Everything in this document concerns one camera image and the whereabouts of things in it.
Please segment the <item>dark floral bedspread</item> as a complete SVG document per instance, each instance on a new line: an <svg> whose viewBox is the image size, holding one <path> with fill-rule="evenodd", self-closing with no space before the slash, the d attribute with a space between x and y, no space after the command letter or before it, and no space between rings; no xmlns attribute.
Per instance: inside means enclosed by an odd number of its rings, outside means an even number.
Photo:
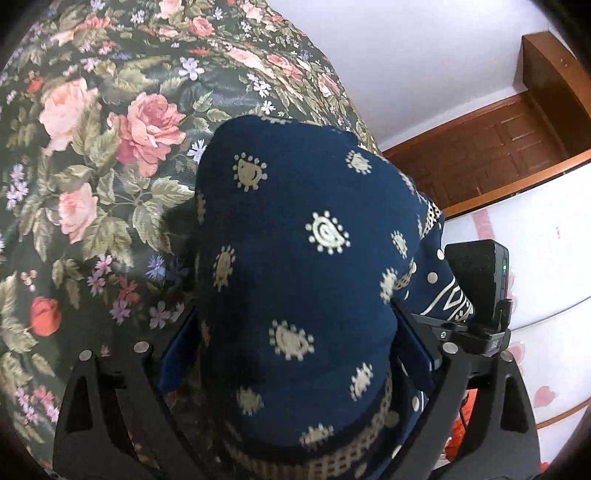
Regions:
<svg viewBox="0 0 591 480"><path fill-rule="evenodd" d="M82 350L170 338L214 130L255 114L378 146L325 53L265 1L1 5L1 414L44 469Z"/></svg>

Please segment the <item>navy patterned hoodie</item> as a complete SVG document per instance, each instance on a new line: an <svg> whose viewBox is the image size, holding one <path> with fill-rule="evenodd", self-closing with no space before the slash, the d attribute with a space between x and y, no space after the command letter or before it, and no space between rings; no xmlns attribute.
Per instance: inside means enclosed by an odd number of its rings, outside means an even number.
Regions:
<svg viewBox="0 0 591 480"><path fill-rule="evenodd" d="M379 477L428 400L391 300L440 292L442 212L352 133L257 116L215 131L195 201L192 370L239 475Z"/></svg>

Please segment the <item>orange jacket sleeve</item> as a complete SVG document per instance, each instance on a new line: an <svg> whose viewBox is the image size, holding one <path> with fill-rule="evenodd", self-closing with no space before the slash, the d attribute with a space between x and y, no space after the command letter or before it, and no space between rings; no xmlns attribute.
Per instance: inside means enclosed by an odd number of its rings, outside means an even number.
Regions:
<svg viewBox="0 0 591 480"><path fill-rule="evenodd" d="M465 398L462 401L458 418L454 422L451 437L448 440L444 450L445 457L450 462L454 461L459 453L460 447L467 432L468 423L472 415L477 393L477 389L468 390L466 392Z"/></svg>

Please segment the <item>white floral wardrobe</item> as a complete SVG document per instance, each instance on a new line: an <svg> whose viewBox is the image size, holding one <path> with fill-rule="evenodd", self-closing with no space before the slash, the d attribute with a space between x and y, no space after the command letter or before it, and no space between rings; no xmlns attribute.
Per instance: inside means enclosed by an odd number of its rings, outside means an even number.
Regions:
<svg viewBox="0 0 591 480"><path fill-rule="evenodd" d="M510 252L510 350L552 462L590 403L590 167L447 221L446 243L492 238Z"/></svg>

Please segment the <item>brown wooden door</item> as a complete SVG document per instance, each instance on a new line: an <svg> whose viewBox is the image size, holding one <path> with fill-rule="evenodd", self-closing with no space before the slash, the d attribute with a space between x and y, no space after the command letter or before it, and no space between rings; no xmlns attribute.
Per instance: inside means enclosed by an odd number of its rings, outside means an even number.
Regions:
<svg viewBox="0 0 591 480"><path fill-rule="evenodd" d="M525 91L384 152L450 218L590 160L590 75L550 32L523 36Z"/></svg>

